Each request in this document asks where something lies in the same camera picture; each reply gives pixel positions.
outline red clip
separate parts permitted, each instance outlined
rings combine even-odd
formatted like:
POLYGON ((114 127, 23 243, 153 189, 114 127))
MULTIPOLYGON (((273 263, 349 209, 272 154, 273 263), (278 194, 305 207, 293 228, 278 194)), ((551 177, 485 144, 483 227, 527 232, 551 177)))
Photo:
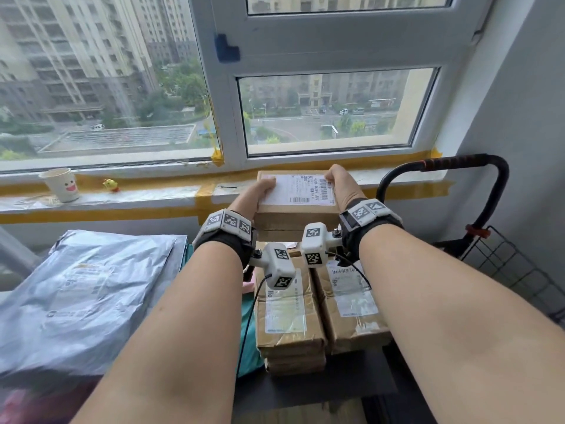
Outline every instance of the red clip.
POLYGON ((489 236, 491 236, 491 232, 489 229, 475 229, 470 224, 465 226, 465 230, 473 236, 478 236, 484 239, 487 239, 489 236))

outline window sill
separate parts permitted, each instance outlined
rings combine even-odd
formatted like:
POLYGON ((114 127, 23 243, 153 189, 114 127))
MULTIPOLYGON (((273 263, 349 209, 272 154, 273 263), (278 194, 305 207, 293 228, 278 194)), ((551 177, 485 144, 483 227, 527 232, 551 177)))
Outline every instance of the window sill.
MULTIPOLYGON (((351 170, 368 196, 390 168, 351 170)), ((447 196, 451 183, 446 171, 409 172, 396 178, 389 188, 389 199, 420 199, 447 196)), ((0 197, 0 223, 55 223, 65 221, 139 220, 197 216, 199 221, 210 212, 230 204, 254 180, 233 183, 206 183, 158 189, 121 192, 87 192, 70 203, 53 196, 0 197)))

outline hand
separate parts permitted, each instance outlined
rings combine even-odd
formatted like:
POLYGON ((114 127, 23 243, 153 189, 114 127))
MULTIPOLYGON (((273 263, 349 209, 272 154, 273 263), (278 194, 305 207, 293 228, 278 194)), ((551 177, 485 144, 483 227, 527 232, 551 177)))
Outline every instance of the hand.
POLYGON ((341 165, 332 165, 324 177, 333 183, 335 199, 340 211, 345 211, 345 208, 353 199, 367 199, 357 182, 351 177, 351 174, 341 165))
POLYGON ((263 199, 268 191, 275 187, 275 178, 261 178, 255 184, 245 189, 228 207, 229 210, 235 211, 252 221, 259 201, 263 199))

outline teal bag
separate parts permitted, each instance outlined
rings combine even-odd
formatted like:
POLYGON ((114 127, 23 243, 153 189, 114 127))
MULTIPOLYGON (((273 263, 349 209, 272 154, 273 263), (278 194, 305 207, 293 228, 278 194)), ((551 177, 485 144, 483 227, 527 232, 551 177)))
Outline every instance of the teal bag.
MULTIPOLYGON (((192 244, 188 244, 188 247, 184 253, 184 262, 182 266, 188 262, 190 256, 192 256, 193 248, 192 244)), ((240 332, 240 347, 238 352, 241 350, 241 342, 244 339, 245 327, 247 326, 247 319, 249 314, 253 312, 253 293, 246 293, 242 295, 241 298, 241 332, 240 332)), ((249 330, 247 331, 247 338, 245 339, 245 347, 243 351, 243 356, 241 357, 241 367, 240 373, 237 377, 242 377, 254 370, 263 367, 265 363, 259 354, 257 349, 257 341, 255 340, 255 318, 251 317, 251 323, 249 325, 249 330)))

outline forearm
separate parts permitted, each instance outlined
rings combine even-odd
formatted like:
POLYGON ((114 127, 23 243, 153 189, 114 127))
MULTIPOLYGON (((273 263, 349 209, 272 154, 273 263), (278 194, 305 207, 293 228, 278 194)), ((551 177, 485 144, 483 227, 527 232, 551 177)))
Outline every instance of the forearm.
POLYGON ((107 421, 120 410, 131 419, 132 403, 140 406, 138 422, 167 422, 163 413, 171 418, 176 408, 182 420, 229 422, 241 283, 235 251, 213 241, 199 247, 81 410, 85 422, 92 408, 109 404, 107 421))
POLYGON ((556 418, 565 380, 560 328, 507 288, 397 227, 372 229, 359 255, 440 423, 556 418))

